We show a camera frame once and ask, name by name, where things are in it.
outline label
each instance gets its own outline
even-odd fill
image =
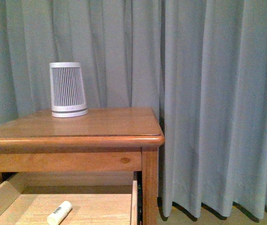
[[[57,209],[55,209],[55,211],[53,213],[57,214],[60,210],[61,210],[61,207],[58,207]]]

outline vertical grille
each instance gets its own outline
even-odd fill
[[[54,106],[85,104],[79,67],[52,68]]]

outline floor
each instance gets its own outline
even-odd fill
[[[161,207],[157,216],[158,225],[267,225],[267,213],[258,220],[239,205],[233,206],[230,217],[222,217],[211,208],[203,205],[201,217],[196,219],[183,207],[174,204],[168,218],[161,216]]]

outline white cylindrical device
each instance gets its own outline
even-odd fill
[[[68,201],[64,201],[53,213],[51,213],[47,222],[49,225],[58,225],[66,217],[66,215],[72,209],[72,204]]]
[[[79,62],[50,63],[52,116],[87,114],[84,82]]]

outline white lip balm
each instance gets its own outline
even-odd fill
[[[51,213],[47,222],[49,225],[58,225],[66,217],[66,215],[72,209],[72,204],[68,201],[64,201],[53,213]]]

